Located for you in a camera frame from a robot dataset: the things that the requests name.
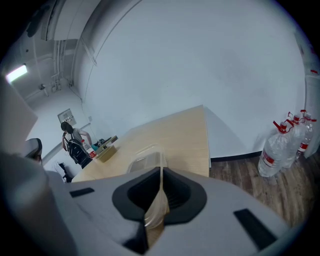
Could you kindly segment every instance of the black slot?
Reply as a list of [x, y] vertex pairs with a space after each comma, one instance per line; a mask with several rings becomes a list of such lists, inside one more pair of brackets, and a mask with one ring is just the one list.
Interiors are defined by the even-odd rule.
[[248, 209], [234, 211], [233, 214], [259, 250], [268, 247], [277, 240], [277, 238]]

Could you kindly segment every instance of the light fixture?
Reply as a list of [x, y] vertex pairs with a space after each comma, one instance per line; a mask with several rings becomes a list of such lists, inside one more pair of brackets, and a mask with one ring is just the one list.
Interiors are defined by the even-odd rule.
[[27, 73], [27, 67], [24, 64], [7, 74], [5, 78], [9, 83], [11, 83], [13, 80], [17, 79], [18, 77], [21, 77], [25, 73]]

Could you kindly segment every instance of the wooden desk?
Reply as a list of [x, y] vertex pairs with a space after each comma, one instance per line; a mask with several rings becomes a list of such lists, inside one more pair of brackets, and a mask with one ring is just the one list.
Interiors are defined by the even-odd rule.
[[130, 129], [113, 143], [117, 153], [104, 163], [93, 160], [72, 182], [123, 175], [136, 152], [152, 144], [164, 149], [169, 168], [209, 176], [207, 127], [201, 105]]

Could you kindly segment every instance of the curved white wall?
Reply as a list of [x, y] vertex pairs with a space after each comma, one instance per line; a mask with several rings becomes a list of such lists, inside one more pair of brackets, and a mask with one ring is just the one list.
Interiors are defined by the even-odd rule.
[[97, 66], [79, 44], [74, 81], [88, 113], [112, 134], [204, 105], [210, 157], [241, 155], [262, 149], [273, 120], [304, 107], [295, 24], [275, 5], [100, 4], [105, 11], [98, 6], [82, 34]]

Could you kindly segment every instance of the wooden floor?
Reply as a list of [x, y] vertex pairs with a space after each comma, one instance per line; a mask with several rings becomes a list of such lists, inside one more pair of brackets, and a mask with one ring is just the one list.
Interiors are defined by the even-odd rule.
[[278, 213], [289, 226], [303, 222], [309, 215], [318, 193], [320, 150], [313, 156], [293, 163], [273, 177], [261, 177], [259, 157], [212, 162], [209, 176], [242, 188]]

